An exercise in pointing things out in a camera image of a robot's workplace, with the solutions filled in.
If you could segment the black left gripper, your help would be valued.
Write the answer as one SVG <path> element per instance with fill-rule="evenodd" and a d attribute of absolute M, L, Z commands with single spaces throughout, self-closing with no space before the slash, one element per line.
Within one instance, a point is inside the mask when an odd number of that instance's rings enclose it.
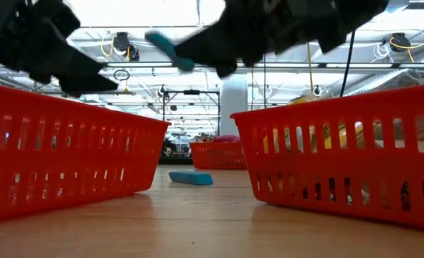
<path fill-rule="evenodd" d="M 58 77 L 69 94 L 117 90 L 116 82 L 97 74 L 103 64 L 68 45 L 79 26 L 63 0 L 0 0 L 0 64 L 40 82 Z"/>

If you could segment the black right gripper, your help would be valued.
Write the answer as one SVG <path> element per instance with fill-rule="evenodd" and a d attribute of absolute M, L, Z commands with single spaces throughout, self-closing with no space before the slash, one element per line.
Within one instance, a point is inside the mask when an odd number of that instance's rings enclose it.
<path fill-rule="evenodd" d="M 263 55 L 280 54 L 296 45 L 317 41 L 326 53 L 341 44 L 336 0 L 228 0 L 228 9 L 237 12 L 237 24 L 217 21 L 194 32 L 174 46 L 175 55 L 194 62 L 215 62 L 222 79 L 235 72 L 240 58 L 252 67 Z M 242 54 L 239 37 L 244 43 L 250 41 Z"/>

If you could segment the blue rectangular eraser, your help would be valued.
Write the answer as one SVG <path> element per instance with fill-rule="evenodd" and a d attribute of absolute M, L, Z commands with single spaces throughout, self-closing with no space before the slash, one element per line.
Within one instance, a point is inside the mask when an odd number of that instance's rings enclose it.
<path fill-rule="evenodd" d="M 163 52 L 177 69 L 183 72 L 191 72 L 194 69 L 195 63 L 190 59 L 179 57 L 175 52 L 175 45 L 163 34 L 155 31 L 147 32 L 145 40 Z"/>
<path fill-rule="evenodd" d="M 195 171 L 171 171 L 169 172 L 169 178 L 173 182 L 196 186 L 208 186 L 214 183 L 210 174 Z"/>

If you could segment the white building column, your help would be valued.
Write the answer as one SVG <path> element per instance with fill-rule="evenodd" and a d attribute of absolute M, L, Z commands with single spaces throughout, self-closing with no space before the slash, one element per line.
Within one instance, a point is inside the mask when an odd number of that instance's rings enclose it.
<path fill-rule="evenodd" d="M 246 75 L 232 75 L 222 82 L 220 90 L 220 134 L 239 135 L 231 114 L 248 110 Z"/>

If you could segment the red plastic slotted basket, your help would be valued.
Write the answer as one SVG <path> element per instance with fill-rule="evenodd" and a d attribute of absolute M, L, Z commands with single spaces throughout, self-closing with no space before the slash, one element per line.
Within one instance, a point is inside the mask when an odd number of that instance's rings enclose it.
<path fill-rule="evenodd" d="M 167 128 L 0 86 L 0 221 L 149 189 Z"/>
<path fill-rule="evenodd" d="M 235 113 L 233 119 L 257 200 L 424 229 L 424 85 Z M 374 146 L 376 120 L 382 123 L 383 148 Z M 355 141 L 358 121 L 364 148 Z M 340 123 L 346 125 L 347 148 L 339 146 Z M 331 129 L 330 149 L 324 146 L 325 124 Z M 297 127 L 303 153 L 296 148 Z M 290 129 L 290 153 L 284 128 Z"/>
<path fill-rule="evenodd" d="M 206 170 L 246 170 L 240 143 L 190 143 L 195 168 Z"/>

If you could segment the black metal rack frame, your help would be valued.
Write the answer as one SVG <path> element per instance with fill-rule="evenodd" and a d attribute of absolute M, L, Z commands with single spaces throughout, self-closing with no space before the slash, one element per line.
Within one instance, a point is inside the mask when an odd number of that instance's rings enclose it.
<path fill-rule="evenodd" d="M 216 106 L 217 106 L 217 134 L 220 134 L 220 122 L 221 122 L 221 100 L 220 100 L 220 93 L 218 91 L 209 91 L 209 90 L 165 90 L 164 87 L 162 88 L 164 90 L 162 95 L 162 120 L 165 121 L 165 115 L 166 115 L 166 94 L 173 93 L 173 95 L 169 98 L 170 100 L 173 100 L 178 94 L 182 95 L 206 95 Z M 217 96 L 217 100 L 215 100 L 213 97 L 211 97 L 211 94 L 215 94 Z"/>

